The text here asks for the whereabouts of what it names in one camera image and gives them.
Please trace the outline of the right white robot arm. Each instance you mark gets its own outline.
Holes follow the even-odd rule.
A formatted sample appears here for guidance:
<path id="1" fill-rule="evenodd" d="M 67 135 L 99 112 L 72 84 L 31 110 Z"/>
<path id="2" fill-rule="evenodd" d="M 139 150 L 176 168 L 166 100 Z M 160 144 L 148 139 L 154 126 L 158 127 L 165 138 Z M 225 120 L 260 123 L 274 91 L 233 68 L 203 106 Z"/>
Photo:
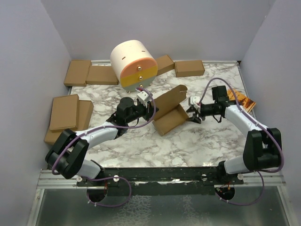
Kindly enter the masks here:
<path id="1" fill-rule="evenodd" d="M 245 135 L 243 154 L 231 160 L 219 162 L 216 179 L 227 184 L 239 173 L 250 171 L 278 172 L 282 169 L 283 153 L 281 133 L 256 121 L 236 100 L 230 100 L 225 86 L 212 88 L 213 103 L 203 104 L 200 97 L 189 97 L 189 109 L 193 113 L 188 121 L 201 123 L 207 116 L 232 122 Z"/>

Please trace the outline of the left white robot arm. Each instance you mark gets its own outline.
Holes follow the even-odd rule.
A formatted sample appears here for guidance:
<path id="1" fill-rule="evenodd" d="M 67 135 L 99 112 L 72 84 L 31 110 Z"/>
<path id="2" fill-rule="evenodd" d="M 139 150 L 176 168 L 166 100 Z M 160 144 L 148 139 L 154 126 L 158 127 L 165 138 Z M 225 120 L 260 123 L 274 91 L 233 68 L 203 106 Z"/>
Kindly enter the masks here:
<path id="1" fill-rule="evenodd" d="M 103 142 L 115 140 L 125 134 L 129 129 L 137 129 L 138 125 L 129 126 L 133 121 L 144 118 L 150 123 L 157 111 L 152 97 L 133 99 L 124 97 L 120 100 L 116 112 L 99 127 L 74 132 L 65 129 L 55 141 L 45 160 L 52 168 L 53 175 L 62 175 L 65 179 L 73 176 L 87 178 L 98 186 L 103 182 L 102 166 L 93 160 L 86 160 L 87 151 Z"/>

